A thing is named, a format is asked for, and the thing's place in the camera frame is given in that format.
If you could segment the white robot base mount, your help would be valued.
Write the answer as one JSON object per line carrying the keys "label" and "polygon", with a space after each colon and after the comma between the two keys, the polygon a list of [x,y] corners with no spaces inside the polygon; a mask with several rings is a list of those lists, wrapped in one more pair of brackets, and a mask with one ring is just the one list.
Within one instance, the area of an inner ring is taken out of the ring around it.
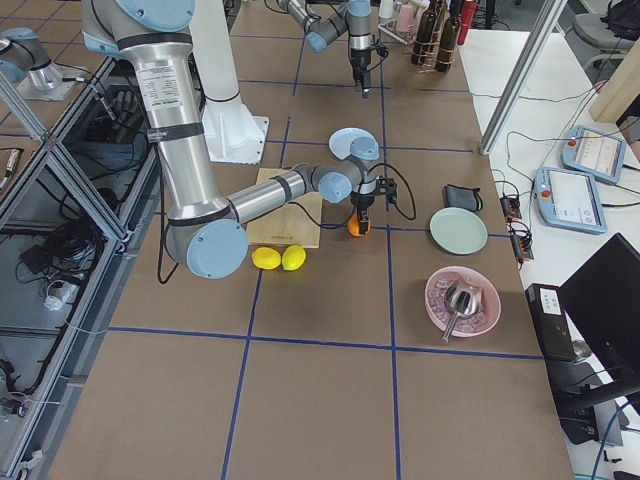
{"label": "white robot base mount", "polygon": [[241,102],[206,102],[202,115],[204,136],[213,162],[259,164],[269,118],[254,116]]}

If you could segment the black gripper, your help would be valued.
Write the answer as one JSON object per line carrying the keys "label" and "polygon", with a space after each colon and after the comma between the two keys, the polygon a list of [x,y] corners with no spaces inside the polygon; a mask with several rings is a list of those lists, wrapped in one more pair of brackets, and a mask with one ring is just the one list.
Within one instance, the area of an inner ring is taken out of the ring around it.
{"label": "black gripper", "polygon": [[354,81],[359,85],[362,99],[367,99],[371,88],[366,86],[371,84],[370,64],[372,53],[375,52],[380,62],[387,58],[389,50],[387,47],[367,47],[365,49],[351,49],[351,67]]}
{"label": "black gripper", "polygon": [[397,199],[397,184],[393,178],[376,176],[356,186],[351,192],[351,203],[357,211],[357,233],[367,234],[371,223],[368,209],[379,196]]}

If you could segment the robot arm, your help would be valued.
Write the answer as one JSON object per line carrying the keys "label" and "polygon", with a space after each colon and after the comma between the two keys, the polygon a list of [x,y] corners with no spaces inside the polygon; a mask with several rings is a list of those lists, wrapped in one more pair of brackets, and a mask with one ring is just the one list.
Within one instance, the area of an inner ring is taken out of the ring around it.
{"label": "robot arm", "polygon": [[378,146],[353,139],[334,166],[299,164],[231,195],[219,192],[217,160],[256,162],[267,119],[243,104],[219,1],[86,1],[86,46],[129,62],[158,148],[172,207],[161,242],[195,275],[219,279],[243,262],[245,224],[316,191],[364,211],[390,184],[374,174]]}
{"label": "robot arm", "polygon": [[372,88],[371,71],[389,54],[387,46],[372,33],[371,2],[349,0],[336,7],[334,1],[324,1],[333,9],[328,18],[314,12],[306,1],[277,1],[276,4],[301,26],[306,42],[316,53],[325,51],[347,34],[348,60],[355,88],[366,99]]}

